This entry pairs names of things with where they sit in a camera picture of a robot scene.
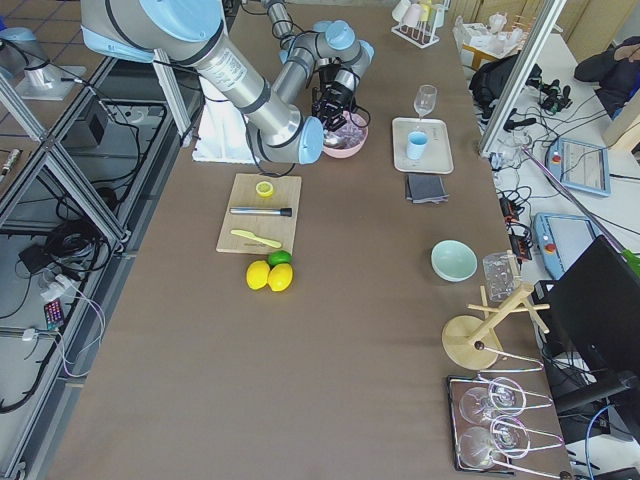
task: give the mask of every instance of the plug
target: plug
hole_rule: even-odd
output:
[[[22,332],[22,341],[30,342],[34,338],[36,338],[37,332],[35,328],[27,328],[24,332]]]
[[[71,279],[69,279],[69,277],[65,277],[61,273],[56,275],[56,282],[58,282],[60,285],[62,285],[64,287],[65,291],[68,288],[74,288],[73,287],[73,282],[71,281]]]
[[[53,302],[56,298],[60,298],[62,294],[67,290],[67,287],[62,286],[58,282],[51,282],[49,287],[40,293],[40,296],[45,303]]]

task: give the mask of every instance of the light blue bowl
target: light blue bowl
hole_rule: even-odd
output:
[[[478,259],[464,243],[444,240],[433,247],[431,266],[440,278],[461,282],[476,273]]]

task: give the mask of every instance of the white tray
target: white tray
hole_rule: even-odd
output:
[[[426,132],[429,143],[422,156],[417,160],[407,158],[407,135],[417,127]],[[453,172],[453,158],[449,146],[447,125],[442,120],[417,118],[394,118],[393,165],[401,172],[437,173]]]

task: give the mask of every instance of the person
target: person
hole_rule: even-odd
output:
[[[599,82],[596,94],[609,116],[615,118],[640,87],[640,36],[583,60],[573,76],[583,82]]]

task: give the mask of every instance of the blue cup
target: blue cup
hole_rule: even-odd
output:
[[[418,160],[424,153],[424,149],[427,148],[429,143],[429,137],[427,134],[421,131],[414,131],[409,133],[407,137],[407,158],[409,160]]]

